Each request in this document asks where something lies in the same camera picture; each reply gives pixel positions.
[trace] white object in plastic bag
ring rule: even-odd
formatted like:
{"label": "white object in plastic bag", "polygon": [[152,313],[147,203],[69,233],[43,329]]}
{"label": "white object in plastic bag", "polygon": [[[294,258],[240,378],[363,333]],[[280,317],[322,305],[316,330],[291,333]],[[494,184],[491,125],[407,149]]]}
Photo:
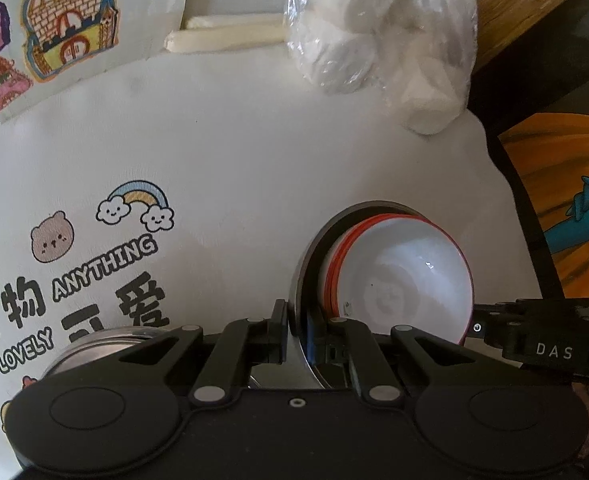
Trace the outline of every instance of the white object in plastic bag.
{"label": "white object in plastic bag", "polygon": [[[475,0],[289,0],[286,12],[292,57],[304,77],[324,91],[351,92],[375,82],[390,113],[425,135],[465,110],[477,53]],[[308,25],[310,13],[318,18],[314,27]],[[370,36],[376,46],[365,76],[363,64],[346,54],[350,49],[323,48],[336,44],[332,38],[355,32]],[[328,84],[319,77],[319,65],[340,77]]]}

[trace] chinese character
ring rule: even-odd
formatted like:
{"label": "chinese character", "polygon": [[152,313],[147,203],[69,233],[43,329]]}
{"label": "chinese character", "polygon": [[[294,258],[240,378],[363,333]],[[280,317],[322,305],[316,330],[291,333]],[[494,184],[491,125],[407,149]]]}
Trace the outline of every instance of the chinese character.
{"label": "chinese character", "polygon": [[165,298],[166,294],[161,287],[157,286],[156,280],[151,280],[147,272],[143,272],[138,278],[124,285],[115,292],[116,297],[121,300],[119,308],[124,316],[130,316],[134,320],[134,326],[155,326],[161,327],[170,324],[167,317],[162,317],[159,310],[159,301]]}
{"label": "chinese character", "polygon": [[[34,306],[34,299],[26,300],[25,294],[28,290],[32,291],[36,299],[36,307]],[[17,298],[22,302],[21,307],[17,304]],[[23,328],[22,317],[33,317],[37,314],[39,317],[46,313],[46,304],[44,303],[44,296],[41,294],[41,288],[35,280],[26,282],[23,276],[17,278],[17,293],[12,290],[12,286],[7,283],[4,291],[1,293],[1,303],[4,311],[10,311],[8,319],[17,323],[17,328]]]}
{"label": "chinese character", "polygon": [[[103,330],[103,323],[101,320],[98,319],[98,306],[96,304],[88,305],[87,307],[82,308],[81,310],[77,310],[72,314],[64,317],[61,320],[61,326],[63,326],[63,330],[69,330],[73,326],[78,325],[84,321],[90,320],[90,326],[94,332],[98,332],[99,330]],[[88,335],[90,332],[82,328],[81,330],[77,330],[76,332],[70,334],[70,342],[74,343],[79,337],[83,337],[84,335]]]}

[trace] bear face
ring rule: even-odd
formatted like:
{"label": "bear face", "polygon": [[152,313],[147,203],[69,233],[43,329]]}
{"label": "bear face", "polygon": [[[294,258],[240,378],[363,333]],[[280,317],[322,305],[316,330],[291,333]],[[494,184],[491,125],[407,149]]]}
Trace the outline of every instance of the bear face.
{"label": "bear face", "polygon": [[72,247],[74,229],[63,211],[46,218],[30,233],[32,253],[38,262],[47,264],[61,258]]}

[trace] white bowl with red rim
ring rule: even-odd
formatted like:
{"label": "white bowl with red rim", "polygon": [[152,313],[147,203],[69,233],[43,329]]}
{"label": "white bowl with red rim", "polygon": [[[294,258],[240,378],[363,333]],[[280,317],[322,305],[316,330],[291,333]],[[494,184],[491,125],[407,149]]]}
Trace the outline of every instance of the white bowl with red rim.
{"label": "white bowl with red rim", "polygon": [[445,231],[424,218],[390,213],[337,240],[321,269],[319,301],[327,317],[357,319],[374,333],[407,324],[460,343],[474,293],[467,261]]}

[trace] cartoon rainbow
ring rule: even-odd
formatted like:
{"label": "cartoon rainbow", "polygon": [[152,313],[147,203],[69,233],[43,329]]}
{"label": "cartoon rainbow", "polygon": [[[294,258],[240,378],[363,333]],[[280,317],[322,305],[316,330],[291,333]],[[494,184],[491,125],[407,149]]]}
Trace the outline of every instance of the cartoon rainbow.
{"label": "cartoon rainbow", "polygon": [[153,205],[158,205],[162,209],[168,207],[168,199],[165,193],[147,180],[126,182],[111,192],[108,200],[112,200],[115,196],[122,196],[126,204],[141,202],[148,207]]}

